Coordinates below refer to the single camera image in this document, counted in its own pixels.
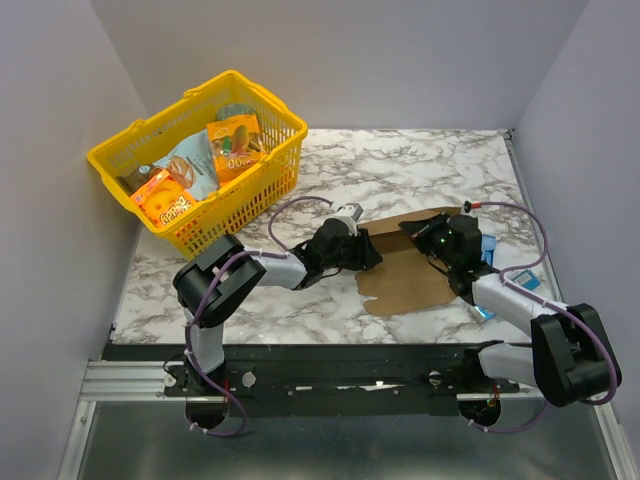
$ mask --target plastic basket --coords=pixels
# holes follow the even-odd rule
[[[212,193],[166,227],[156,227],[129,198],[117,176],[153,163],[178,142],[214,121],[229,102],[255,108],[270,152],[259,164]],[[307,124],[275,95],[229,70],[184,93],[182,100],[91,149],[87,159],[120,204],[137,215],[156,236],[191,259],[224,233],[233,233],[295,187]]]

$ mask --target cardboard sheet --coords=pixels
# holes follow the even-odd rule
[[[367,312],[387,317],[444,305],[456,297],[447,278],[429,265],[427,257],[398,227],[400,222],[425,220],[441,212],[457,215],[460,208],[420,210],[360,225],[369,230],[371,242],[383,259],[372,270],[356,275],[358,293],[375,297],[364,303]]]

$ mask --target marble countertop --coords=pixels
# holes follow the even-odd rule
[[[358,202],[361,222],[464,200],[522,203],[506,145],[495,131],[311,130],[304,142],[295,190],[286,196],[320,195]],[[273,207],[237,236],[256,248],[277,251],[267,235]],[[310,237],[330,212],[300,202],[283,212],[275,230],[289,246]],[[483,233],[495,235],[498,268],[538,255],[529,220],[517,211],[484,208]],[[140,230],[112,339],[115,343],[182,343],[184,316],[171,285],[185,260],[168,243]],[[535,270],[550,295],[542,268]],[[506,321],[478,323],[460,299],[392,317],[368,314],[353,272],[302,291],[255,289],[225,323],[225,343],[432,343],[518,342],[527,337]]]

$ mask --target blue object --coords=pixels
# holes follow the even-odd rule
[[[482,246],[480,247],[482,255],[480,256],[480,260],[493,266],[493,252],[496,249],[497,243],[496,237],[492,235],[482,235]]]

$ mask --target food package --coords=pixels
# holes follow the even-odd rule
[[[133,193],[165,168],[197,201],[206,199],[219,188],[206,129],[185,138],[153,164],[141,165],[128,176],[117,179],[125,190]]]
[[[144,184],[131,199],[156,227],[164,227],[184,214],[196,201],[166,168]]]
[[[256,115],[236,115],[207,125],[213,163],[223,187],[246,172],[265,151]]]

